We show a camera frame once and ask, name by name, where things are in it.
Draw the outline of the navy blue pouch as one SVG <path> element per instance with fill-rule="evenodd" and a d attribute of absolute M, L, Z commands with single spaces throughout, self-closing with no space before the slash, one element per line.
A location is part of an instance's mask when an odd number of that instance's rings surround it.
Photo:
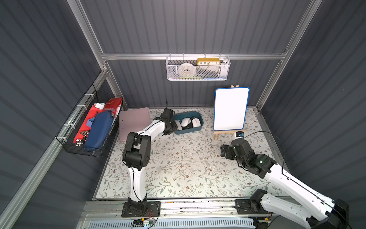
<path fill-rule="evenodd" d="M 114 118 L 109 111 L 98 113 L 95 116 L 90 132 L 84 144 L 86 151 L 94 151 L 102 146 L 110 132 L 113 121 Z"/>

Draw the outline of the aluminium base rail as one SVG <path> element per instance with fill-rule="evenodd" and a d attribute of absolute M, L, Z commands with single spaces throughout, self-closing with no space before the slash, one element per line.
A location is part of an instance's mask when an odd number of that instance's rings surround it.
<path fill-rule="evenodd" d="M 153 208 L 146 218 L 151 225 L 133 223 L 140 216 L 123 217 L 123 200 L 88 201 L 77 223 L 78 229 L 266 229 L 278 214 L 266 211 L 254 213 L 248 198 L 178 198 L 149 201 Z"/>

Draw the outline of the beige white mouse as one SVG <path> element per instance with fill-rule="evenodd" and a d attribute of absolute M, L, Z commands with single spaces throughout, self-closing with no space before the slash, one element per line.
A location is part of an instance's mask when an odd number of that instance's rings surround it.
<path fill-rule="evenodd" d="M 181 131 L 183 129 L 181 123 L 178 120 L 175 120 L 175 123 L 177 125 L 177 130 Z"/>

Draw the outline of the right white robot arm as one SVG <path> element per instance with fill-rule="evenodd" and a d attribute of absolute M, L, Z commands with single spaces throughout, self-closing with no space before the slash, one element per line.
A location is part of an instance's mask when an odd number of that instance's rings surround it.
<path fill-rule="evenodd" d="M 237 165 L 257 175 L 290 195 L 296 202 L 278 198 L 263 189 L 257 189 L 238 211 L 253 213 L 267 211 L 287 218 L 306 229 L 347 229 L 349 205 L 341 199 L 333 200 L 301 182 L 265 154 L 256 154 L 249 143 L 237 138 L 230 145 L 220 147 L 221 156 L 234 160 Z"/>

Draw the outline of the pink folder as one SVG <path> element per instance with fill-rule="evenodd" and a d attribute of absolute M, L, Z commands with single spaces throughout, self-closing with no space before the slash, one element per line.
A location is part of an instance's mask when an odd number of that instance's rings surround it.
<path fill-rule="evenodd" d="M 119 141 L 125 142 L 130 132 L 139 132 L 152 123 L 149 108 L 131 109 L 119 113 Z"/>

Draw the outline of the red package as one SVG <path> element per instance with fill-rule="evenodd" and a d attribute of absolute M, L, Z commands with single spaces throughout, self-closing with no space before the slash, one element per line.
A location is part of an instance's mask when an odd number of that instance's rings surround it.
<path fill-rule="evenodd" d="M 122 98 L 112 98 L 109 101 L 107 101 L 106 103 L 98 102 L 98 103 L 95 103 L 94 105 L 92 105 L 85 120 L 82 123 L 82 126 L 78 130 L 78 132 L 73 140 L 73 143 L 77 146 L 81 146 L 81 145 L 85 144 L 88 134 L 90 132 L 92 123 L 95 119 L 95 116 L 98 113 L 101 113 L 104 111 L 111 112 L 112 117 L 114 118 L 114 121 L 113 121 L 113 123 L 114 123 L 117 118 L 117 115 L 119 114 L 119 112 L 121 110 L 122 102 L 123 102 Z"/>

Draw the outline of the floral table mat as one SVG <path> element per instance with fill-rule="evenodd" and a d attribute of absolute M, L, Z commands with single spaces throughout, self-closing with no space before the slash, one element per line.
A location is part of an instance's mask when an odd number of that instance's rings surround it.
<path fill-rule="evenodd" d="M 223 198 L 249 197 L 257 189 L 274 196 L 288 196 L 280 188 L 258 176 L 240 169 L 233 160 L 220 156 L 220 146 L 230 144 L 233 134 L 214 139 L 214 108 L 172 108 L 176 113 L 196 111 L 202 115 L 201 130 L 187 134 L 159 135 L 152 141 L 151 159 L 146 167 L 145 188 L 148 198 Z M 254 107 L 247 108 L 245 136 L 269 131 Z M 246 137 L 251 148 L 277 162 L 277 149 L 268 133 L 258 132 Z M 124 199 L 130 194 L 130 175 L 122 162 L 125 142 L 117 140 L 112 150 L 95 199 Z"/>

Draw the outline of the glossy white mouse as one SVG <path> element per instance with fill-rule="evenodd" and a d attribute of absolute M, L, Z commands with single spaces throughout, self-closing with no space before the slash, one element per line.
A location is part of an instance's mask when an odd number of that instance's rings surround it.
<path fill-rule="evenodd" d="M 191 118 L 186 117 L 181 121 L 182 127 L 188 127 L 188 125 L 192 122 Z"/>

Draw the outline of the yellow clock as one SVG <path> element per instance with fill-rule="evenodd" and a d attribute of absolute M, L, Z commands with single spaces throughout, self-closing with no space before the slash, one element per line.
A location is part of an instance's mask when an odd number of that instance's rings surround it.
<path fill-rule="evenodd" d="M 209 66 L 214 65 L 218 66 L 221 65 L 219 58 L 198 58 L 197 59 L 197 66 Z"/>

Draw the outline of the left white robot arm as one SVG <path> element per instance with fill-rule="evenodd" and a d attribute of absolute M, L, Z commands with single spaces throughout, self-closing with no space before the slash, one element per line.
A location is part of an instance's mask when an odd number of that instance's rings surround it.
<path fill-rule="evenodd" d="M 170 135 L 178 129 L 174 115 L 175 111 L 165 108 L 160 116 L 155 117 L 144 129 L 127 135 L 122 160 L 129 170 L 131 191 L 124 203 L 121 217 L 144 217 L 153 212 L 148 210 L 150 206 L 159 211 L 159 202 L 149 205 L 147 201 L 146 167 L 151 158 L 151 141 L 160 134 Z"/>

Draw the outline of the white tape roll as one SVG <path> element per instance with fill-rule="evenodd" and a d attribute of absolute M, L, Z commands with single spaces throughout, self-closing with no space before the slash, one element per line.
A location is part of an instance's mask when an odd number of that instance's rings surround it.
<path fill-rule="evenodd" d="M 184 64 L 179 65 L 177 67 L 177 72 L 181 78 L 191 78 L 191 77 L 195 77 L 197 74 L 196 66 L 194 66 L 193 64 L 189 64 L 189 63 L 184 63 Z"/>

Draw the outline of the teal storage box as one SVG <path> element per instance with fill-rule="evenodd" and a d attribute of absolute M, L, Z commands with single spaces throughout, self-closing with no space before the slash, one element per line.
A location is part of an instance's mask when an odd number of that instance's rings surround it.
<path fill-rule="evenodd" d="M 174 121 L 178 126 L 174 132 L 176 135 L 199 131 L 204 124 L 201 114 L 196 111 L 175 114 Z"/>

